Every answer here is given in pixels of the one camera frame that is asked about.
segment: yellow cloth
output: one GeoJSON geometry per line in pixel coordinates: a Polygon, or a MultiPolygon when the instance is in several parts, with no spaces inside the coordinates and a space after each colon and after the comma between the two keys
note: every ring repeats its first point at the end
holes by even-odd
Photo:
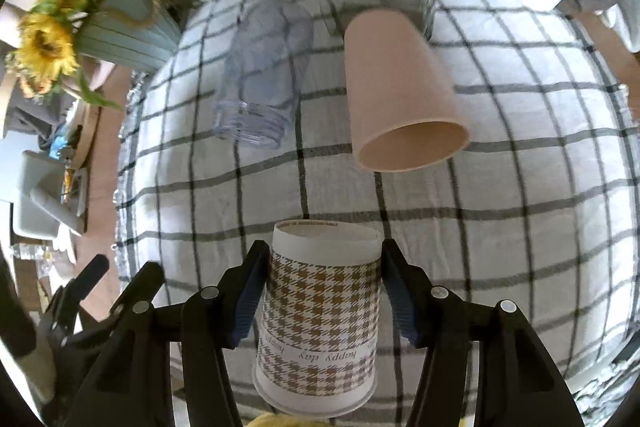
{"type": "MultiPolygon", "coordinates": [[[[265,413],[249,423],[247,427],[326,427],[326,425],[327,423],[303,420],[285,414],[265,413]]],[[[464,420],[460,420],[460,427],[465,427],[464,420]]]]}

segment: flower vase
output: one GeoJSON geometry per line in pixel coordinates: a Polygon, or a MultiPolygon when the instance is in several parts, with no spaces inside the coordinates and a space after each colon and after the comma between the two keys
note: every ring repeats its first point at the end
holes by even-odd
{"type": "Polygon", "coordinates": [[[158,0],[105,0],[76,36],[81,55],[154,73],[176,52],[180,29],[158,0]]]}

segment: table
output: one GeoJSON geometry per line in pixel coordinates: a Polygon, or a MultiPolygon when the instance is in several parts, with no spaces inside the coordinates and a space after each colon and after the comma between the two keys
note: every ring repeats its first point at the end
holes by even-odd
{"type": "MultiPolygon", "coordinates": [[[[130,94],[115,195],[124,282],[159,261],[167,286],[156,303],[184,301],[252,240],[270,240],[276,221],[338,219],[395,238],[463,298],[519,304],[567,378],[620,345],[638,307],[638,144],[623,93],[576,21],[518,0],[438,0],[431,45],[474,122],[472,143],[439,166],[372,174],[351,158],[342,39],[318,0],[295,0],[316,41],[281,149],[211,136],[225,51],[259,1],[206,3],[176,57],[130,94]]],[[[423,357],[398,338],[383,299],[376,395],[340,420],[405,419],[423,357]]],[[[251,384],[255,339],[226,359],[241,413],[265,409],[251,384]]]]}

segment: water bottle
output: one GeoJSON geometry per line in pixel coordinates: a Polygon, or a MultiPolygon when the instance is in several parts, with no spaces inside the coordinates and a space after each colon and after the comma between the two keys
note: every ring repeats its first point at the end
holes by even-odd
{"type": "Polygon", "coordinates": [[[299,4],[268,0],[238,27],[225,60],[213,134],[277,149],[295,121],[314,40],[314,20],[299,4]]]}
{"type": "Polygon", "coordinates": [[[46,248],[44,245],[25,245],[16,243],[11,245],[11,253],[16,259],[27,261],[41,261],[44,259],[46,248]]]}

